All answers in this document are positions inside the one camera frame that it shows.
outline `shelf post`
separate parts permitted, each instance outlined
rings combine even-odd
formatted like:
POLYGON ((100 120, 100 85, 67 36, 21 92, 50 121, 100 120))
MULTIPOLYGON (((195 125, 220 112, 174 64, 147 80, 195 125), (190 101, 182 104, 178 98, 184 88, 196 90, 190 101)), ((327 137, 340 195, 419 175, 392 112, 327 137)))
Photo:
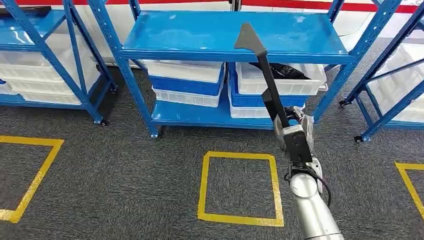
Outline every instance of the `shelf post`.
POLYGON ((105 37, 107 44, 110 47, 110 51, 112 52, 113 57, 116 60, 116 64, 122 73, 123 79, 125 80, 125 83, 128 86, 132 97, 134 98, 135 104, 139 109, 145 124, 147 125, 150 136, 152 138, 157 138, 159 134, 158 128, 152 122, 149 109, 139 89, 139 86, 137 85, 133 71, 130 68, 129 60, 121 54, 122 44, 118 38, 105 5, 99 0, 88 0, 88 5, 90 6, 94 17, 100 26, 101 32, 103 33, 103 36, 105 37))
POLYGON ((70 44, 72 47, 73 57, 75 58, 76 71, 78 73, 79 84, 82 92, 87 95, 86 81, 84 80, 83 66, 81 65, 80 51, 78 49, 77 37, 75 36, 74 21, 72 20, 71 6, 67 0, 63 0, 63 10, 65 11, 66 24, 69 31, 70 44))
POLYGON ((333 24, 336 20, 337 15, 339 14, 340 9, 342 8, 343 2, 345 0, 334 0, 332 1, 331 7, 328 10, 328 19, 330 19, 330 22, 333 24))
POLYGON ((115 83, 114 79, 112 78, 111 72, 109 71, 108 67, 105 64, 105 61, 103 61, 102 56, 100 55, 99 50, 96 47, 96 44, 94 43, 92 37, 89 34, 89 31, 87 30, 86 26, 83 23, 83 20, 81 19, 80 15, 78 14, 78 11, 75 7, 75 5, 72 3, 72 0, 63 0, 63 6, 69 6, 70 7, 70 13, 72 15, 72 19, 74 23, 76 24, 76 27, 78 28, 79 32, 81 33, 82 37, 84 38, 85 42, 87 43, 88 48, 91 51, 91 54, 94 57, 94 60, 97 62, 97 65, 99 66, 101 73, 104 74, 106 77, 106 80, 110 83, 110 89, 113 91, 116 91, 118 89, 117 84, 115 83))
POLYGON ((134 20, 137 21, 137 18, 140 16, 140 4, 139 0, 129 0, 129 6, 131 7, 132 16, 134 20))
POLYGON ((355 70, 367 50, 371 47, 374 40, 377 38, 400 4, 401 0, 384 0, 381 4, 371 22, 366 27, 365 32, 360 37, 358 43, 349 52, 349 55, 356 57, 356 61, 340 67, 340 71, 329 87, 328 92, 322 97, 321 101, 313 111, 315 123, 319 122, 327 107, 331 104, 337 93, 351 76, 352 72, 355 70))

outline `plastic storage bin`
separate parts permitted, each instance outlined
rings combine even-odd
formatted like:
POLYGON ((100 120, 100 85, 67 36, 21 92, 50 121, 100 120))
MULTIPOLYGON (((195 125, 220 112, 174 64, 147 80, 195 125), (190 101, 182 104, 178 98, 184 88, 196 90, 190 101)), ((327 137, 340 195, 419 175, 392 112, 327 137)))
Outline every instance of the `plastic storage bin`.
POLYGON ((148 74, 155 77, 182 79, 216 84, 222 62, 217 61, 176 61, 143 60, 148 74))
MULTIPOLYGON (((100 72, 96 68, 84 78, 89 83, 95 83, 100 77, 100 72)), ((26 89, 16 89, 23 99, 31 102, 53 103, 53 104, 67 104, 67 105, 81 105, 80 100, 71 92, 36 92, 28 91, 26 89)))
POLYGON ((16 95, 18 93, 12 90, 8 82, 0 80, 0 94, 16 95))
MULTIPOLYGON (((289 64, 310 79, 275 79, 280 95, 316 95, 320 86, 327 81, 322 64, 289 64)), ((237 62, 239 94, 262 94, 267 89, 262 71, 248 62, 237 62)))
POLYGON ((168 91, 155 89, 153 86, 151 89, 156 94, 156 100, 180 103, 180 104, 190 104, 190 105, 199 105, 205 107, 218 107, 220 101, 221 90, 223 89, 224 81, 220 81, 219 92, 217 95, 202 95, 189 92, 180 92, 180 91, 168 91))
MULTIPOLYGON (((89 91, 97 79, 90 77, 93 71, 97 71, 95 63, 90 58, 85 58, 82 60, 81 64, 83 67, 83 74, 85 80, 85 87, 89 91)), ((80 86, 80 79, 78 77, 77 69, 73 72, 69 72, 70 76, 74 81, 80 86)), ((20 91, 30 91, 38 93, 64 93, 70 94, 72 90, 69 88, 68 84, 63 80, 63 78, 48 78, 48 79, 35 79, 35 78, 5 78, 5 80, 10 84, 10 86, 15 90, 20 91)))
MULTIPOLYGON (((81 36, 77 35, 76 39, 84 66, 86 63, 84 59, 90 58, 89 51, 81 36)), ((53 33, 46 42, 69 73, 77 71, 73 51, 69 47, 71 40, 68 34, 53 33)), ((73 77, 74 81, 80 85, 78 75, 73 77)), ((63 82, 62 77, 40 52, 20 51, 0 51, 0 79, 7 82, 13 79, 63 82)))
MULTIPOLYGON (((203 62, 206 66, 209 66, 209 62, 203 62)), ((174 69, 175 73, 179 73, 185 71, 185 65, 183 67, 179 65, 171 65, 170 69, 174 69)), ((184 93, 192 93, 192 94, 200 94, 200 95, 209 95, 216 96, 220 92, 221 82, 225 77, 225 64, 222 62, 213 63, 213 67, 205 67, 202 65, 196 65, 196 67, 191 66, 193 75, 190 75, 190 72, 185 72, 184 74, 175 74, 177 77, 187 77, 190 76, 190 79, 181 79, 181 78, 171 78, 164 76, 152 76, 150 72, 150 68, 148 70, 150 81, 153 87, 156 90, 166 90, 173 92, 184 92, 184 93)))
MULTIPOLYGON (((231 90, 230 101, 233 107, 265 107, 260 94, 240 94, 238 90, 238 76, 234 69, 235 64, 230 63, 228 71, 228 84, 231 90)), ((308 95, 282 95, 280 100, 285 107, 303 107, 308 95)))

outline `blue metal shelf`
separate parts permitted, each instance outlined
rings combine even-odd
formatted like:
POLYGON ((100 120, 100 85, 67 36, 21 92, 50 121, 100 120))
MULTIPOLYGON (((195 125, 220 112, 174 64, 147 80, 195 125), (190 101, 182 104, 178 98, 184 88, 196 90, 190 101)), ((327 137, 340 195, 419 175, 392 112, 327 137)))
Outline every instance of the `blue metal shelf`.
POLYGON ((20 95, 4 94, 0 95, 0 105, 36 108, 84 109, 92 116, 95 124, 104 125, 105 122, 103 117, 97 109, 106 92, 110 89, 114 93, 117 89, 117 85, 112 79, 108 68, 102 60, 102 57, 90 37, 87 28, 84 26, 80 15, 76 11, 74 4, 71 0, 62 0, 62 2, 63 10, 50 10, 46 16, 37 16, 33 14, 25 14, 14 0, 2 0, 3 5, 10 13, 11 17, 2 17, 0 19, 0 51, 40 52, 42 56, 50 62, 57 73, 62 76, 64 82, 81 102, 81 105, 25 101, 20 95), (61 23, 64 22, 64 20, 66 20, 69 30, 71 47, 75 58, 81 88, 72 79, 69 72, 64 68, 46 43, 46 39, 61 23), (87 43, 88 48, 98 64, 98 70, 102 73, 102 76, 105 79, 105 81, 100 81, 99 79, 101 77, 97 79, 96 83, 89 92, 87 92, 85 84, 74 25, 78 28, 81 36, 87 43), (104 82, 104 85, 96 96, 94 103, 92 103, 90 98, 94 93, 94 89, 98 87, 99 82, 104 82))
POLYGON ((346 64, 357 59, 348 54, 327 14, 299 12, 141 12, 122 54, 133 59, 254 62, 252 51, 234 48, 246 22, 262 40, 270 62, 346 64))
POLYGON ((325 96, 313 112, 318 122, 330 106, 358 63, 373 44, 378 34, 395 12, 401 0, 385 0, 352 51, 347 52, 333 27, 343 0, 334 0, 327 14, 301 12, 241 12, 241 11, 141 11, 138 1, 129 0, 135 19, 125 43, 121 43, 103 0, 88 0, 91 11, 115 58, 122 76, 146 123, 151 137, 158 136, 157 125, 216 126, 263 129, 264 119, 230 119, 229 108, 225 118, 209 121, 199 118, 202 107, 187 110, 179 107, 185 119, 177 118, 177 103, 158 102, 151 115, 129 60, 180 60, 257 62, 253 52, 234 49, 240 27, 249 22, 267 48, 268 59, 273 63, 342 65, 325 96))
POLYGON ((424 129, 424 122, 413 122, 413 121, 396 121, 390 120, 384 128, 392 129, 424 129))
POLYGON ((274 129, 270 118, 231 118, 227 85, 222 88, 218 107, 156 101, 151 119, 167 126, 274 129))
MULTIPOLYGON (((381 1, 374 0, 373 2, 379 5, 381 1)), ((413 66, 416 66, 424 62, 424 58, 423 58, 423 59, 408 63, 404 66, 398 67, 396 69, 390 70, 386 73, 375 76, 377 71, 385 64, 386 60, 395 52, 395 50, 402 43, 402 41, 409 34, 411 34, 413 30, 419 27, 420 24, 422 24, 421 19, 423 18, 423 16, 424 16, 424 4, 422 3, 414 12, 414 14, 409 18, 409 20, 405 23, 405 25, 402 27, 399 33, 388 44, 387 48, 381 53, 381 55, 377 58, 377 60, 368 69, 368 71, 365 73, 362 79, 354 87, 352 92, 349 93, 349 95, 344 99, 344 101, 340 102, 342 106, 345 106, 345 105, 351 104, 354 100, 356 100, 359 105, 359 109, 361 110, 362 115, 364 116, 366 120, 368 129, 365 132, 361 133, 360 136, 355 137, 355 140, 357 142, 369 141, 370 136, 372 136, 376 131, 378 131, 378 129, 382 127, 402 128, 402 129, 424 129, 424 123, 421 123, 421 122, 392 120, 401 111, 403 111, 409 104, 411 104, 413 100, 417 99, 421 94, 424 93, 424 79, 416 87, 414 87, 406 96, 404 96, 398 103, 396 103, 391 109, 389 109, 385 114, 381 112, 379 103, 368 86, 368 83, 370 83, 371 81, 376 81, 390 74, 403 71, 407 68, 411 68, 413 66), (375 122, 372 121, 367 109, 365 108, 364 104, 361 101, 360 94, 363 91, 366 91, 366 93, 368 94, 369 99, 379 116, 379 118, 375 122)))
MULTIPOLYGON (((64 10, 51 10, 46 16, 27 15, 28 20, 40 36, 47 38, 66 19, 64 10)), ((0 21, 0 50, 38 52, 38 47, 13 17, 2 17, 0 21)))

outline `yellow floor marking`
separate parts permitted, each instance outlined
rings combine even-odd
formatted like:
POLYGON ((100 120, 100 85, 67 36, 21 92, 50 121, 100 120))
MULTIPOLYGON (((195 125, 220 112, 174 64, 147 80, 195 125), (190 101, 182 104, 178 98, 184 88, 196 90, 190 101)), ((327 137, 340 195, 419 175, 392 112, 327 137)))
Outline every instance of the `yellow floor marking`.
POLYGON ((203 166, 200 180, 200 193, 197 208, 197 218, 205 221, 231 223, 231 224, 247 224, 269 227, 284 227, 283 207, 281 205, 280 187, 277 175, 276 159, 271 154, 259 153, 242 153, 242 152, 223 152, 208 151, 203 157, 203 166), (272 191, 274 194, 275 218, 261 218, 248 216, 233 216, 223 214, 205 213, 206 205, 206 188, 208 185, 209 160, 210 157, 215 158, 232 158, 232 159, 252 159, 252 160, 268 160, 271 172, 272 191))
POLYGON ((41 181, 49 170, 50 165, 58 154, 59 149, 64 143, 64 140, 0 135, 0 143, 52 146, 50 153, 46 157, 38 173, 35 175, 34 180, 32 180, 31 185, 29 186, 17 208, 15 210, 0 209, 0 220, 9 221, 15 224, 24 214, 25 209, 27 208, 41 181))
POLYGON ((424 220, 423 202, 421 201, 420 196, 418 196, 417 190, 415 190, 415 187, 412 185, 411 179, 408 176, 406 171, 406 170, 424 170, 424 164, 398 163, 398 162, 395 162, 394 164, 396 165, 396 168, 399 170, 399 173, 402 176, 403 181, 405 182, 406 188, 408 188, 408 191, 411 194, 413 202, 415 203, 419 213, 421 214, 422 219, 424 220))

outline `caster wheel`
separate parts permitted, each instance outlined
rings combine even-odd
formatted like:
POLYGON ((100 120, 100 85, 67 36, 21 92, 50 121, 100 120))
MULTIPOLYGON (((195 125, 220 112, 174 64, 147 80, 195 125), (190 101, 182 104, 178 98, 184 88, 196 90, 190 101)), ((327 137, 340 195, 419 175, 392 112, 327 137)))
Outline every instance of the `caster wheel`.
POLYGON ((340 107, 344 107, 344 106, 348 105, 349 103, 346 102, 346 100, 341 100, 341 101, 338 102, 338 104, 340 105, 340 107))
POLYGON ((354 140, 355 140, 356 143, 360 143, 360 142, 364 141, 364 139, 361 136, 355 136, 354 140))
POLYGON ((107 125, 109 125, 109 123, 106 120, 104 120, 104 119, 100 122, 100 126, 101 127, 105 127, 107 125))

